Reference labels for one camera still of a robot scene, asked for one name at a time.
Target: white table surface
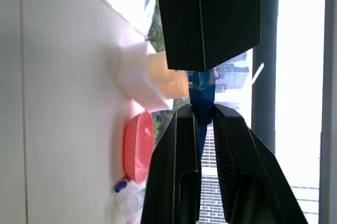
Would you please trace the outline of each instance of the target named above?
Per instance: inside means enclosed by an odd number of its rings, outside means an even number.
[[[123,223],[111,187],[123,176],[124,126],[138,111],[113,75],[118,46],[144,37],[102,0],[11,4],[0,10],[13,24],[0,20],[1,38],[13,32],[10,51],[0,48],[0,223],[26,223],[24,140],[29,224]]]

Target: orange bowl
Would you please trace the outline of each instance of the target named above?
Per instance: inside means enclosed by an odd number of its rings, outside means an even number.
[[[129,121],[124,133],[124,171],[137,184],[147,178],[152,152],[152,115],[144,111]]]

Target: blue plastic object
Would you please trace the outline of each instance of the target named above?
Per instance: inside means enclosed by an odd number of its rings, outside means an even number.
[[[216,69],[204,73],[189,72],[190,103],[198,125],[200,157],[205,146],[207,125],[212,123],[215,80],[219,78],[218,73]]]
[[[114,191],[116,193],[119,193],[121,190],[125,189],[126,187],[127,187],[127,181],[123,180],[115,186]]]

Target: clear plastic bottle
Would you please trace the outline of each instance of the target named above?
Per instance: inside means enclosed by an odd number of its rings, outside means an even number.
[[[129,185],[120,194],[118,207],[121,215],[127,223],[135,223],[144,205],[145,188],[139,190],[139,187]]]

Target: white wall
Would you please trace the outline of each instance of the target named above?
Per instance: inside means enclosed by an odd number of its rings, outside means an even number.
[[[0,0],[0,223],[24,224],[19,0]]]

